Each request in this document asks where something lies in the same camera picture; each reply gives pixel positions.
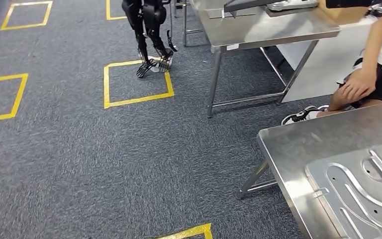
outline yellow tape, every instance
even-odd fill
[[[196,236],[199,234],[204,234],[205,239],[213,239],[210,227],[211,227],[211,223],[207,223],[207,224],[193,227],[193,228],[187,229],[183,232],[176,233],[176,234],[173,234],[173,235],[170,235],[167,237],[163,237],[163,238],[159,238],[159,239],[184,239],[184,238],[193,237],[193,236]]]
[[[7,80],[18,79],[18,78],[21,78],[21,83],[18,88],[17,95],[15,96],[15,102],[14,102],[14,105],[12,106],[12,110],[9,114],[0,115],[0,120],[13,118],[17,114],[18,107],[21,103],[22,94],[24,92],[25,83],[27,82],[28,74],[24,73],[24,74],[10,75],[10,76],[0,76],[0,81],[7,81]]]
[[[11,17],[11,14],[14,11],[14,8],[16,6],[31,6],[31,5],[39,5],[39,4],[47,4],[45,17],[44,17],[42,23],[20,25],[20,26],[7,26],[8,22],[9,22],[9,18]],[[44,25],[47,24],[47,21],[49,19],[50,9],[51,8],[52,8],[52,1],[36,1],[36,2],[13,3],[9,7],[9,11],[6,14],[5,19],[3,20],[3,23],[2,23],[2,26],[0,27],[0,30],[4,31],[4,30],[15,30],[15,29],[29,28],[29,27],[35,27],[35,26],[44,26]]]
[[[126,16],[110,16],[110,0],[106,0],[106,19],[107,20],[120,20],[126,19]]]
[[[174,93],[174,88],[172,86],[171,75],[169,74],[169,71],[167,71],[167,72],[165,72],[165,82],[166,82],[166,87],[167,87],[166,93],[153,95],[153,96],[145,96],[145,97],[135,98],[135,99],[129,99],[129,100],[124,100],[124,101],[110,102],[109,68],[110,67],[118,67],[118,66],[128,66],[128,65],[140,64],[140,63],[142,63],[141,60],[126,61],[126,62],[119,62],[119,63],[111,63],[111,64],[104,67],[104,69],[103,69],[103,108],[104,109],[107,109],[109,107],[123,106],[123,105],[128,105],[128,104],[133,104],[133,103],[152,101],[152,100],[157,100],[157,99],[162,99],[162,98],[174,96],[175,93]]]

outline person's arm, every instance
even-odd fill
[[[354,72],[341,88],[349,101],[356,101],[373,92],[376,87],[377,61],[382,48],[382,17],[372,24],[364,51],[362,69]]]

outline white sneaker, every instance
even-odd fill
[[[272,11],[283,11],[299,8],[316,7],[318,0],[285,0],[267,4],[267,7]]]
[[[308,114],[312,111],[319,110],[315,106],[308,106],[305,109],[301,110],[301,112],[299,113],[286,116],[282,120],[282,125],[308,120]]]

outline person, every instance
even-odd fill
[[[349,105],[362,108],[382,104],[382,17],[372,24],[365,49],[352,73],[338,84],[339,89],[333,94],[327,110],[308,106],[285,117],[282,125],[340,113]]]

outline robot leg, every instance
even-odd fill
[[[174,53],[171,49],[165,48],[160,38],[160,25],[166,20],[166,8],[163,7],[161,0],[144,0],[143,17],[147,35],[161,57],[159,62],[160,71],[166,72]]]
[[[146,37],[144,36],[143,29],[143,16],[140,13],[140,10],[142,9],[141,0],[123,0],[122,9],[135,32],[135,38],[138,43],[138,53],[143,62],[137,70],[137,76],[142,78],[150,68],[157,65],[157,62],[148,57]]]

